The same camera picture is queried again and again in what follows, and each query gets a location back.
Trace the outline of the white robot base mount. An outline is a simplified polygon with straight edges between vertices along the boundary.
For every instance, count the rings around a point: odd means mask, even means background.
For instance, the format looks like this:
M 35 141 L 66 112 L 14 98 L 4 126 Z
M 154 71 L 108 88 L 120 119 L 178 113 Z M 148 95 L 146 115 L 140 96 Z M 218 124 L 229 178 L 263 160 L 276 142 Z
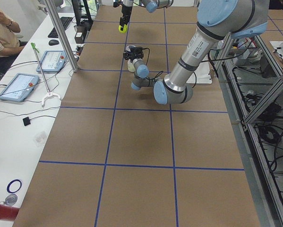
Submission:
M 208 64 L 205 64 L 204 66 L 199 66 L 189 78 L 188 83 L 212 84 L 212 78 L 210 75 L 210 69 Z

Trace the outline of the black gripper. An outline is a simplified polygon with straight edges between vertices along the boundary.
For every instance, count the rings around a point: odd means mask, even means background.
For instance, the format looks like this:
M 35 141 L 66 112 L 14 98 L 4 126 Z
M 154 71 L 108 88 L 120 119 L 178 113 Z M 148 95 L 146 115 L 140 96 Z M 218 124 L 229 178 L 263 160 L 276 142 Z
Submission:
M 131 16 L 131 12 L 132 12 L 132 7 L 123 5 L 121 11 L 122 11 L 123 17 L 120 18 L 120 25 L 122 26 L 124 24 L 128 25 L 129 17 Z
M 134 59 L 139 59 L 139 58 L 143 58 L 144 54 L 143 52 L 137 52 L 137 53 L 133 53 L 133 52 L 124 52 L 123 53 L 123 58 L 125 60 L 131 60 L 133 61 Z

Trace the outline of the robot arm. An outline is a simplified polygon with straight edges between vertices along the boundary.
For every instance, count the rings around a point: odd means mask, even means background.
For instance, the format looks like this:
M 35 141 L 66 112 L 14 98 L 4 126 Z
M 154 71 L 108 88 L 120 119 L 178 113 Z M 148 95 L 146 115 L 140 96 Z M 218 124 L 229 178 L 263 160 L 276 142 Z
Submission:
M 232 39 L 240 39 L 264 33 L 268 9 L 267 0 L 201 1 L 197 11 L 196 32 L 173 71 L 163 79 L 148 78 L 148 68 L 142 60 L 142 47 L 126 47 L 123 58 L 134 67 L 132 88 L 139 90 L 141 87 L 153 87 L 154 98 L 161 105 L 189 101 L 193 90 L 187 81 L 213 45 L 228 34 Z
M 173 4 L 173 0 L 142 0 L 141 3 L 149 13 L 153 13 L 157 9 L 170 7 Z M 113 3 L 114 8 L 119 6 L 122 7 L 122 16 L 120 17 L 118 28 L 120 33 L 126 33 L 128 30 L 128 23 L 130 21 L 133 5 L 133 0 L 116 0 Z

